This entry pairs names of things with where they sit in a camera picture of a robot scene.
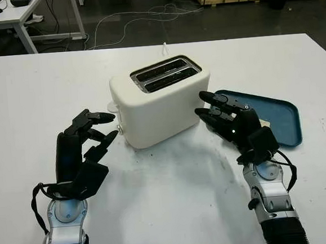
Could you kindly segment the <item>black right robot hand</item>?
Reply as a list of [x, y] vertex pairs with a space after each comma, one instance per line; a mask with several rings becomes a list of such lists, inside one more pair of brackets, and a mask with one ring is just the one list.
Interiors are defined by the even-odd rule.
[[210, 107], [196, 108], [194, 113], [208, 129], [233, 143], [240, 153], [249, 151], [248, 137], [261, 128], [256, 111], [227, 95], [201, 91], [199, 97]]

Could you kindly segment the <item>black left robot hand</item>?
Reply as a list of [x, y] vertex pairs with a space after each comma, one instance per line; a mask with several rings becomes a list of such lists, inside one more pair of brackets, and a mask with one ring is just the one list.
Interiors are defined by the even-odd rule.
[[83, 110], [72, 124], [59, 133], [56, 144], [56, 181], [51, 187], [61, 199], [84, 200], [94, 196], [109, 169], [99, 161], [118, 134], [114, 130], [103, 134], [94, 125], [113, 122], [114, 114]]

